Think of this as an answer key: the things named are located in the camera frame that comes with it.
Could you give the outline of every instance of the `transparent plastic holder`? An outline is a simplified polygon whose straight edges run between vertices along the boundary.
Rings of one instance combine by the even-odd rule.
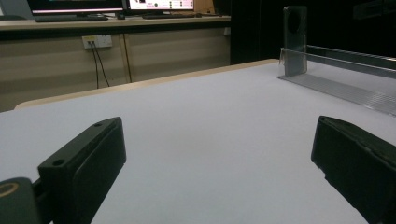
[[[306,46],[281,49],[279,78],[396,117],[396,59]]]

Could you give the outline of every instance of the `monitor screen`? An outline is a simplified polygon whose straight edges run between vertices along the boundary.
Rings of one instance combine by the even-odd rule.
[[[194,0],[127,0],[129,10],[194,10]]]
[[[122,0],[28,0],[34,16],[123,11]]]

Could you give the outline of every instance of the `white outlet plate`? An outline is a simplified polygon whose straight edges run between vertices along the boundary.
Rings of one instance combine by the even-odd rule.
[[[84,49],[91,48],[89,42],[93,42],[97,48],[110,48],[113,46],[111,35],[84,35],[82,37]]]

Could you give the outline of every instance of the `electrical cord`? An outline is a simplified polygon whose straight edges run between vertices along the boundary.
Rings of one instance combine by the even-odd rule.
[[[90,46],[91,46],[91,50],[92,50],[92,53],[93,53],[93,58],[95,59],[95,68],[96,68],[96,88],[99,89],[99,71],[98,71],[98,63],[97,63],[97,61],[96,61],[96,56],[97,56],[97,58],[98,58],[98,60],[99,60],[99,63],[100,63],[100,65],[101,65],[101,67],[102,67],[103,77],[105,78],[105,81],[106,81],[106,83],[107,83],[107,86],[110,87],[110,84],[108,83],[107,76],[106,76],[106,73],[105,73],[105,68],[103,67],[102,59],[101,59],[101,57],[100,57],[100,55],[99,55],[99,51],[97,50],[97,47],[96,47],[96,45],[95,45],[95,43],[94,43],[93,41],[89,41],[88,43],[89,43]]]

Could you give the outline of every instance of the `desk top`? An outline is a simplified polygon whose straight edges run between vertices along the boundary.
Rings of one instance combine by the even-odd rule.
[[[202,17],[168,20],[138,18],[108,21],[35,22],[0,21],[0,40],[43,38],[68,35],[128,34],[161,30],[197,29],[229,26],[231,17]]]
[[[127,163],[93,223],[365,223],[310,160],[318,116],[396,145],[396,119],[276,78],[277,63],[0,114],[0,178],[120,116]]]

